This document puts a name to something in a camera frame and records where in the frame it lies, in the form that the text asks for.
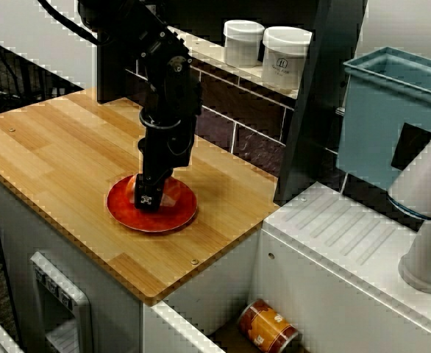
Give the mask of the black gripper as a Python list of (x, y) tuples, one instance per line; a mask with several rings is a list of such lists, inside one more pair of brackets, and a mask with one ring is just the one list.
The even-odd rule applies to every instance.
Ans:
[(163, 197), (164, 179), (174, 168), (189, 165), (194, 143), (196, 116), (183, 117), (168, 125), (157, 125), (148, 113), (140, 113), (145, 136), (138, 141), (143, 155), (142, 174), (137, 174), (134, 189), (135, 209), (156, 212)]

